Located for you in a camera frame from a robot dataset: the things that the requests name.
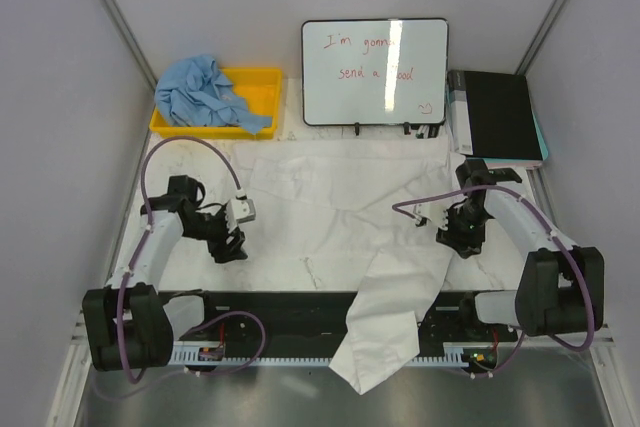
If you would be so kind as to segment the white long sleeve shirt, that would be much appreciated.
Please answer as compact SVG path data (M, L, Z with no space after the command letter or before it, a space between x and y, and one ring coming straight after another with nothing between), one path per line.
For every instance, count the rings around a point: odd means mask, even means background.
M257 208L246 228L243 290L352 290L331 369L364 394L419 352L418 325L452 258L430 226L394 212L445 192L442 141L240 143L233 160Z

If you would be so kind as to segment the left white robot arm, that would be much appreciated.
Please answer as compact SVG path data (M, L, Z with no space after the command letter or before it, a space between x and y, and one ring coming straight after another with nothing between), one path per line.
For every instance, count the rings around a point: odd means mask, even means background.
M170 254L183 238L204 241L217 264L245 260L245 234L240 225L256 217L254 203L243 190L203 212L204 185L172 176L167 192L140 208L140 230L129 260L116 268L101 289L87 291L82 301L93 366L116 371L163 367L173 344L186 331L208 340L219 329L219 316L194 294L164 300L158 293Z

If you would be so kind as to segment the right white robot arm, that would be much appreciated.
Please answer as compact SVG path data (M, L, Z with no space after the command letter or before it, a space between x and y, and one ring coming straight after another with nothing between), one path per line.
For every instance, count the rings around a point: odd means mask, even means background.
M490 169L480 159L455 171L461 201L445 211L438 243L461 258L478 255L486 225L497 222L524 259L514 290L471 296L458 315L458 328L477 341L494 324L520 328L529 337L585 333L588 339L604 321L604 258L595 247L581 247L562 234L529 200L521 177L511 168Z

